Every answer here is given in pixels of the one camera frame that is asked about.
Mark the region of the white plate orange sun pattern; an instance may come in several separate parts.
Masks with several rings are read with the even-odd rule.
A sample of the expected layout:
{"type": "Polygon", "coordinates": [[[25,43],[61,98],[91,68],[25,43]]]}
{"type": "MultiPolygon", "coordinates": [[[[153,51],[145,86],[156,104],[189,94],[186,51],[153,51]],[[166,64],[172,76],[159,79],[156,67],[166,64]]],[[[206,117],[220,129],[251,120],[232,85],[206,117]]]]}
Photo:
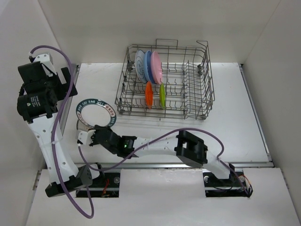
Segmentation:
{"type": "Polygon", "coordinates": [[[76,129],[82,131],[89,131],[89,130],[93,130],[94,127],[90,125],[86,125],[82,121],[77,120],[76,129]]]}

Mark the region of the white plate dark lettered rim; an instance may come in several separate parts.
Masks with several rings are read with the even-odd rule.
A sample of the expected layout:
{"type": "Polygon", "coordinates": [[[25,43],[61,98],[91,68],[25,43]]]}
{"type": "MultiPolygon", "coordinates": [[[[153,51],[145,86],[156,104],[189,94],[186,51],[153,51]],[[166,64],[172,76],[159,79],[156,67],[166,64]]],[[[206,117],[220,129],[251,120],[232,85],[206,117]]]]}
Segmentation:
{"type": "Polygon", "coordinates": [[[79,122],[88,128],[93,128],[95,125],[112,127],[117,120],[113,107],[95,98],[80,101],[76,106],[76,116],[79,122]]]}

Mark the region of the small orange plate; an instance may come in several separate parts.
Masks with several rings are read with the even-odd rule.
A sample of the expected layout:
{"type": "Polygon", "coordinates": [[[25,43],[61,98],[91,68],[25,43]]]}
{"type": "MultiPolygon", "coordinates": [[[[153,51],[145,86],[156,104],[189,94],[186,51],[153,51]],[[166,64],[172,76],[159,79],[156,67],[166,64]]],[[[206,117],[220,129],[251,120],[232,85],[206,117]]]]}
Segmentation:
{"type": "Polygon", "coordinates": [[[145,88],[145,102],[146,106],[151,109],[152,104],[153,104],[153,91],[152,91],[152,83],[148,81],[146,83],[146,88],[145,88]]]}

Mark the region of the small green plate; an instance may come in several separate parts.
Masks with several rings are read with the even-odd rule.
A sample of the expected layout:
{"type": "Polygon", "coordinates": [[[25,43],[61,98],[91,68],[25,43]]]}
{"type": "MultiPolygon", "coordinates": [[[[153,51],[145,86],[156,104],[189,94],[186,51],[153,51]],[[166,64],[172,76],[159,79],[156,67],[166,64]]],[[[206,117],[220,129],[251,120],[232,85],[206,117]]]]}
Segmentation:
{"type": "Polygon", "coordinates": [[[165,96],[165,88],[164,88],[164,83],[163,82],[160,84],[160,88],[159,88],[159,100],[160,100],[161,107],[163,109],[165,109],[165,107],[166,107],[166,96],[165,96]]]}

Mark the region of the white plate teal line pattern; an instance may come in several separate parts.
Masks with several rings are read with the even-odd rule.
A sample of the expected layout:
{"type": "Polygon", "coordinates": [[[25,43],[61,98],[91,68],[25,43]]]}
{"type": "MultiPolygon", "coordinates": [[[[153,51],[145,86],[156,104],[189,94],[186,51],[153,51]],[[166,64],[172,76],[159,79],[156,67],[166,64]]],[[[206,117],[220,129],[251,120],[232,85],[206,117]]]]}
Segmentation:
{"type": "Polygon", "coordinates": [[[144,52],[142,50],[137,50],[135,55],[136,73],[140,82],[146,83],[147,80],[145,78],[143,60],[144,60],[144,52]]]}

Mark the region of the blue plastic plate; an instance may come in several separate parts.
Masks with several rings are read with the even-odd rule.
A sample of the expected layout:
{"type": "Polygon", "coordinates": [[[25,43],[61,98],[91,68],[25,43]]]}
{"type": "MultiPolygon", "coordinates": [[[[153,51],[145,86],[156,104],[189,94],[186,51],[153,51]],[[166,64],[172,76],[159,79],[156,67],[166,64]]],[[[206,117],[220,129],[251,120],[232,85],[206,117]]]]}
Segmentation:
{"type": "Polygon", "coordinates": [[[143,66],[144,66],[144,75],[147,81],[150,81],[152,84],[155,84],[152,71],[151,71],[151,55],[152,52],[150,50],[146,51],[143,58],[143,66]]]}

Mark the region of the pink plastic plate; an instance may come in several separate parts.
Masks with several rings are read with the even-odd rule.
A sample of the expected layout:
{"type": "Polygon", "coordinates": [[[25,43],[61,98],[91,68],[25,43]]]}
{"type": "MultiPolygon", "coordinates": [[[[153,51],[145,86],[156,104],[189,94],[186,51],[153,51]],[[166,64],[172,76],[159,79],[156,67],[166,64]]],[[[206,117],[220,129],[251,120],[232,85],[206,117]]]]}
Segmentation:
{"type": "Polygon", "coordinates": [[[152,53],[150,64],[151,64],[152,76],[155,83],[161,84],[163,80],[162,79],[163,75],[162,75],[162,68],[161,68],[161,60],[157,51],[154,51],[152,53]]]}

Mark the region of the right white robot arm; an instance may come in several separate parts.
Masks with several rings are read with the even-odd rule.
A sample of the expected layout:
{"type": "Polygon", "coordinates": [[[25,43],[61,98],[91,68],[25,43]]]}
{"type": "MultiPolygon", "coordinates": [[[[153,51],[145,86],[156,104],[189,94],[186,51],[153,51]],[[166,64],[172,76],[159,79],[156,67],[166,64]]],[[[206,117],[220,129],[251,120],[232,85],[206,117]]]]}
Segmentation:
{"type": "Polygon", "coordinates": [[[183,164],[210,171],[222,185],[229,185],[239,178],[233,165],[220,159],[224,152],[224,144],[214,134],[197,128],[179,128],[158,138],[147,139],[136,136],[119,136],[110,127],[96,126],[89,146],[101,145],[111,154],[123,158],[142,158],[150,155],[176,156],[183,164]],[[209,151],[203,139],[191,131],[204,133],[215,139],[221,146],[221,151],[214,155],[209,151]]]}

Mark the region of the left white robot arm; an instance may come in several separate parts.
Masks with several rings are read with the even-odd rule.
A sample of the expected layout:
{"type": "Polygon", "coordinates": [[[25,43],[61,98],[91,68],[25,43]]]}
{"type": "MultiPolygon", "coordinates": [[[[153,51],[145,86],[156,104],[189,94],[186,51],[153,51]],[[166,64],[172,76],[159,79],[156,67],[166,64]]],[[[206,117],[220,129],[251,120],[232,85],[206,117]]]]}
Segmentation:
{"type": "Polygon", "coordinates": [[[64,194],[62,186],[73,192],[86,186],[102,186],[105,175],[87,166],[77,167],[64,148],[62,132],[55,129],[55,138],[51,133],[58,115],[57,103],[65,98],[70,84],[68,68],[62,68],[66,83],[60,81],[49,53],[39,54],[30,59],[30,63],[18,67],[23,80],[17,99],[17,111],[34,133],[49,172],[47,197],[64,194]]]}

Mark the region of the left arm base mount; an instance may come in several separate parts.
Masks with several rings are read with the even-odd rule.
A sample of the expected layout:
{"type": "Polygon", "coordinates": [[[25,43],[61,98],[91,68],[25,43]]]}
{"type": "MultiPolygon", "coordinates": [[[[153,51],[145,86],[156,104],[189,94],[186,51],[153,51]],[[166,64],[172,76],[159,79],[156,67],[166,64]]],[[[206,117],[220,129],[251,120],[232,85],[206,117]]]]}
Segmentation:
{"type": "Polygon", "coordinates": [[[92,198],[119,198],[120,173],[107,172],[93,179],[89,186],[92,198]]]}

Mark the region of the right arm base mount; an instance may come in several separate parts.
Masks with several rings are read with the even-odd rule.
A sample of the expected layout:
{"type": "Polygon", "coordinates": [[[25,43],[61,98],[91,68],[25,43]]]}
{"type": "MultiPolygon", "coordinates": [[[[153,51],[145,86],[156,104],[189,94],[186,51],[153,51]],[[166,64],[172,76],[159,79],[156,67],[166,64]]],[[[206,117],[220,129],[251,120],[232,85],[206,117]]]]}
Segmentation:
{"type": "Polygon", "coordinates": [[[244,175],[243,170],[236,171],[237,177],[231,172],[230,179],[218,179],[209,171],[203,172],[205,196],[218,197],[247,197],[253,194],[253,187],[244,175]]]}

